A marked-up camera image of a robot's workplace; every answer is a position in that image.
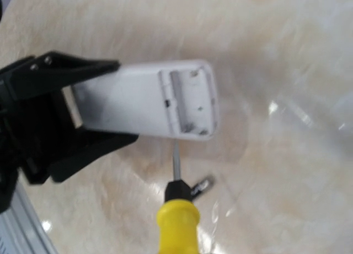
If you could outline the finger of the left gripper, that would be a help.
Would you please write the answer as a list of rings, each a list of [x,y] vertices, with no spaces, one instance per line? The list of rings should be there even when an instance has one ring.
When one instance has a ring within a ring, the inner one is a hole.
[[[119,67],[116,60],[88,60],[50,51],[6,66],[5,85],[14,99],[25,100],[114,73]]]
[[[48,167],[56,183],[64,182],[90,163],[137,141],[138,135],[75,129],[74,137],[66,150]]]

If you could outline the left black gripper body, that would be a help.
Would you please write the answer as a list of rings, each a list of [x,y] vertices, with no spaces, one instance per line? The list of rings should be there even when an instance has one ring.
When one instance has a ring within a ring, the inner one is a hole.
[[[10,206],[19,173],[32,185],[51,179],[48,167],[74,137],[77,128],[62,90],[16,100],[5,85],[5,67],[1,69],[2,212]]]

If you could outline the white remote control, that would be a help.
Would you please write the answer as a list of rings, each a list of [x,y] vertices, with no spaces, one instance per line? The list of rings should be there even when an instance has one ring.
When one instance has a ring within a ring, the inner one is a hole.
[[[201,59],[123,65],[72,92],[93,131],[205,141],[220,124],[215,73]]]

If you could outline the yellow handled screwdriver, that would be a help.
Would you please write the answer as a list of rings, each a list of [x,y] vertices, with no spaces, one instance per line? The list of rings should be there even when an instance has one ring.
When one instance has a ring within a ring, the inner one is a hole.
[[[181,178],[179,143],[173,146],[173,179],[157,212],[158,253],[199,253],[197,226],[200,213],[192,202],[191,188]]]

